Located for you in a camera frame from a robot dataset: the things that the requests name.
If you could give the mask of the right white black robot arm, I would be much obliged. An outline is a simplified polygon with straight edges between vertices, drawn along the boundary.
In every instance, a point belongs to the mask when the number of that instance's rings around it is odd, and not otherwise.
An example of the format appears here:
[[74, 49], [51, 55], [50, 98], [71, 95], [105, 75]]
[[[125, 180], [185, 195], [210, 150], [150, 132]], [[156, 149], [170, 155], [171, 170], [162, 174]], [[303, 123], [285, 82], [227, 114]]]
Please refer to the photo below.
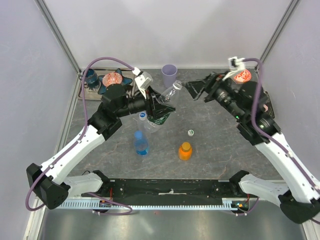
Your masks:
[[248, 81], [236, 88], [230, 78], [212, 72], [201, 80], [185, 82], [194, 100], [207, 93], [204, 102], [216, 101], [235, 117], [240, 134], [273, 165], [284, 180], [276, 185], [241, 170], [229, 179], [229, 191], [262, 198], [278, 206], [296, 224], [315, 221], [320, 214], [320, 182], [304, 166], [289, 146], [274, 117], [265, 109], [271, 105], [269, 95], [260, 90], [256, 113], [252, 113], [258, 83]]

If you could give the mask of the dark floral square plate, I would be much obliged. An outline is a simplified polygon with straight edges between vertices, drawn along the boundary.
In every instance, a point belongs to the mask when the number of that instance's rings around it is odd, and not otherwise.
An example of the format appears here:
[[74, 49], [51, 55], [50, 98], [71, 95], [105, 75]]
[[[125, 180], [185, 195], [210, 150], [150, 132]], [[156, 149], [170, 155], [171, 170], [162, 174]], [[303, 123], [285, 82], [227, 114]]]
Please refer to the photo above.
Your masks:
[[266, 95], [265, 105], [268, 106], [268, 111], [266, 111], [266, 113], [268, 113], [270, 115], [270, 117], [272, 119], [274, 119], [275, 118], [275, 112], [274, 112], [274, 109], [273, 109], [273, 105], [272, 105], [272, 102], [271, 102], [270, 95], [269, 95], [269, 93], [267, 91], [264, 91], [263, 93]]

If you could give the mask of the blue star-shaped dish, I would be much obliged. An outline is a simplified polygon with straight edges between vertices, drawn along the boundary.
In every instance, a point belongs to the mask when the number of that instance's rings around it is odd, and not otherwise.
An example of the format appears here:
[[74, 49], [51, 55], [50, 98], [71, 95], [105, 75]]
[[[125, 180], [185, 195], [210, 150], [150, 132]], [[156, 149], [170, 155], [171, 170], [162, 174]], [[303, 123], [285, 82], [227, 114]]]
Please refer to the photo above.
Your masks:
[[[117, 69], [116, 69], [115, 71], [113, 71], [113, 72], [119, 73], [119, 74], [121, 74], [121, 76], [122, 76], [122, 83], [119, 84], [119, 85], [124, 86], [124, 88], [125, 88], [126, 91], [132, 89], [132, 87], [131, 87], [131, 84], [132, 84], [132, 82], [133, 82], [133, 79], [132, 79], [132, 78], [129, 78], [129, 77], [124, 76], [124, 75], [123, 75], [123, 71], [122, 71], [120, 68], [117, 68]], [[107, 88], [109, 87], [109, 86], [108, 86], [108, 87], [105, 87], [105, 86], [102, 84], [102, 80], [103, 80], [103, 77], [104, 77], [104, 76], [105, 76], [105, 75], [99, 75], [99, 76], [98, 76], [98, 80], [100, 81], [100, 88], [99, 88], [99, 90], [98, 90], [97, 93], [98, 93], [99, 95], [103, 95], [103, 94], [106, 92]]]

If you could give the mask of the orange juice bottle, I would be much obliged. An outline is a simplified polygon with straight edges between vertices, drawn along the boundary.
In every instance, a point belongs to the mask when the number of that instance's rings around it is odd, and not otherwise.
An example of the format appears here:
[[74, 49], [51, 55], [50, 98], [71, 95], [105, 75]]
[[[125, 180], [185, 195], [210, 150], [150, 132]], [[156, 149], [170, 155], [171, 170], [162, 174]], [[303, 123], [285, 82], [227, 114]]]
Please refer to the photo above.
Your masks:
[[192, 146], [189, 142], [183, 142], [178, 149], [178, 157], [182, 161], [187, 161], [192, 156]]

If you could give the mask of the clear bottle blue-white cap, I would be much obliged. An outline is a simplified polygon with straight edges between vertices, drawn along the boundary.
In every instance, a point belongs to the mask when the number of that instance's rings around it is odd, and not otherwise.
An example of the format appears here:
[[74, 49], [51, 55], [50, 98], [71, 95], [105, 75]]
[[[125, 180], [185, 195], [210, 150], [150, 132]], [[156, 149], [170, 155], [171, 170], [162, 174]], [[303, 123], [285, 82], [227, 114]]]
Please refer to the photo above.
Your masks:
[[139, 112], [137, 117], [138, 129], [144, 134], [146, 138], [150, 138], [150, 128], [145, 111]]

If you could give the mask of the red patterned bowl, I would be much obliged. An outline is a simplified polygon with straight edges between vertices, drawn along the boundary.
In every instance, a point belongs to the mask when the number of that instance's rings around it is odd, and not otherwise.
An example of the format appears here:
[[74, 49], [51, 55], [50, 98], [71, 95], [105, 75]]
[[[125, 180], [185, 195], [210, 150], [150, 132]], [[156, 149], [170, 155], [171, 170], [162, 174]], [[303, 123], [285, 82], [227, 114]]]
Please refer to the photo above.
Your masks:
[[102, 78], [102, 84], [105, 87], [108, 87], [113, 84], [121, 84], [122, 82], [123, 82], [123, 77], [121, 74], [117, 72], [110, 72]]

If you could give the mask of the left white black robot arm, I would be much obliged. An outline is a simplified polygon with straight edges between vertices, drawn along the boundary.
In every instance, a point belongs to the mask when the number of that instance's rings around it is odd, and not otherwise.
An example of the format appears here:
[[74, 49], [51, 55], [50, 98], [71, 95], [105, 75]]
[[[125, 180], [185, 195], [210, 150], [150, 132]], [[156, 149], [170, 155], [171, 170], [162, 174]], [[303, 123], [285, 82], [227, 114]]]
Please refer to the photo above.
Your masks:
[[153, 120], [164, 120], [175, 111], [169, 98], [148, 87], [146, 94], [129, 97], [121, 84], [112, 84], [102, 95], [102, 102], [80, 133], [60, 152], [41, 165], [26, 169], [30, 189], [50, 210], [67, 198], [95, 193], [99, 197], [110, 191], [110, 180], [99, 170], [69, 177], [72, 169], [96, 147], [107, 141], [121, 126], [121, 117], [145, 111]]

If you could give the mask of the white green bottle cap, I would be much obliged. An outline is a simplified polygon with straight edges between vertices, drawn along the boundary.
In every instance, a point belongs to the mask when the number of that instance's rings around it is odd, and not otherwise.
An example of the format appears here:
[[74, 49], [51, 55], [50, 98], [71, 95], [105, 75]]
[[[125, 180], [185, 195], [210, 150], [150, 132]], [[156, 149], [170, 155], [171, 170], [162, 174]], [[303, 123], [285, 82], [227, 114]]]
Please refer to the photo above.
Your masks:
[[195, 134], [195, 132], [194, 132], [192, 129], [189, 129], [188, 132], [187, 132], [187, 134], [188, 134], [190, 137], [192, 137], [192, 136]]

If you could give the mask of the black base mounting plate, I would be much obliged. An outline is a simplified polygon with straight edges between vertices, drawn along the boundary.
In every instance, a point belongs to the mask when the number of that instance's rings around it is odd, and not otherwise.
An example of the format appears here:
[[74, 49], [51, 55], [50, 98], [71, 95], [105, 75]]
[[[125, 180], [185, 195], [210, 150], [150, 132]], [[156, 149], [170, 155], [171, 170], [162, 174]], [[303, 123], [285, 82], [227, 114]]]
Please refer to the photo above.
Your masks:
[[100, 197], [129, 206], [220, 205], [223, 198], [247, 199], [228, 180], [115, 178], [103, 183]]

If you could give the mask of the clear plastic bottle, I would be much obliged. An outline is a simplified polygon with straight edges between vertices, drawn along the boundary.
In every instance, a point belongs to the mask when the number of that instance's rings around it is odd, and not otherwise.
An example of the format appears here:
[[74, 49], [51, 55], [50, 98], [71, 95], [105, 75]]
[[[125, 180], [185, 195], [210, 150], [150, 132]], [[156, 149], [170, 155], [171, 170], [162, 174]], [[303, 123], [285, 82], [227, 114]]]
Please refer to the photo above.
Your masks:
[[[158, 98], [160, 103], [169, 105], [170, 107], [176, 108], [178, 105], [179, 94], [183, 88], [181, 81], [176, 80], [171, 87], [167, 88], [161, 96]], [[154, 119], [152, 116], [147, 115], [147, 121], [150, 129], [150, 133], [157, 132], [169, 118], [171, 113], [167, 113], [164, 117], [160, 119]]]

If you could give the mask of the lavender plastic cup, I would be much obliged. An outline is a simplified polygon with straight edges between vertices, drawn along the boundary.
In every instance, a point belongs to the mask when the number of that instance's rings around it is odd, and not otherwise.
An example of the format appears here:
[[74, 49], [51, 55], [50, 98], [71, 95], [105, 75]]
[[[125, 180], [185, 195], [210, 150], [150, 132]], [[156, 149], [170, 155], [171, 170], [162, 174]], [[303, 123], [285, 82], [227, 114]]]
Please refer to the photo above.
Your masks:
[[173, 85], [173, 83], [176, 81], [178, 69], [173, 64], [166, 64], [162, 67], [161, 73], [162, 73], [162, 79], [163, 84], [166, 88], [169, 88]]

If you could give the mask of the blue water bottle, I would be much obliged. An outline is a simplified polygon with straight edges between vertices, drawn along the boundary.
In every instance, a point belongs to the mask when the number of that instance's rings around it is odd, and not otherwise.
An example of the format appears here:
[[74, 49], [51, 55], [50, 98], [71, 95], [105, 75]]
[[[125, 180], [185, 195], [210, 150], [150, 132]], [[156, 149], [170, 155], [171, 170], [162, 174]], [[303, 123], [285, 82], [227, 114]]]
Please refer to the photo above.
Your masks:
[[144, 135], [144, 133], [140, 130], [134, 133], [134, 148], [135, 152], [140, 156], [146, 156], [149, 153], [149, 142]]

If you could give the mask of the red white floral bowl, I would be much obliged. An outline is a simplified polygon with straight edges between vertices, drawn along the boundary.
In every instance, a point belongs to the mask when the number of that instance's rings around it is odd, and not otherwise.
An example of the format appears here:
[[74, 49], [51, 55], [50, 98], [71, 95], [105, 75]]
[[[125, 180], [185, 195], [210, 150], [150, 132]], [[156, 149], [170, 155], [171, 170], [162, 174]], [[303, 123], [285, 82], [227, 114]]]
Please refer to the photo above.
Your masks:
[[233, 77], [236, 84], [244, 84], [252, 79], [252, 74], [249, 70], [245, 69]]

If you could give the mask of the pink white mug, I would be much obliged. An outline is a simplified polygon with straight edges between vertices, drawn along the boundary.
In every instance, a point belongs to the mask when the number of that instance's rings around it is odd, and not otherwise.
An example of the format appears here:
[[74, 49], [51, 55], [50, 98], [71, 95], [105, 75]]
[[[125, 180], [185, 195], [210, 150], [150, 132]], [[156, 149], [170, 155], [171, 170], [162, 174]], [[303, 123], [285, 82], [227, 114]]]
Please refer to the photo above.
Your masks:
[[263, 108], [264, 108], [264, 111], [265, 111], [265, 112], [267, 112], [267, 111], [269, 110], [268, 106], [265, 105], [265, 104], [263, 105]]

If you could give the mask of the dark blue teacup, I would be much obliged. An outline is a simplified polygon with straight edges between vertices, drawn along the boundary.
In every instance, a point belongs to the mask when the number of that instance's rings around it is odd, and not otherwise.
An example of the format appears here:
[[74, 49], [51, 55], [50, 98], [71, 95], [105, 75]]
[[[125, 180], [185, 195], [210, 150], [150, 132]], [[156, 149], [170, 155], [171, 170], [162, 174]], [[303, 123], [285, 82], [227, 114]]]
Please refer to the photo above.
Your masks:
[[83, 80], [89, 88], [94, 88], [98, 84], [98, 75], [94, 69], [89, 68]]

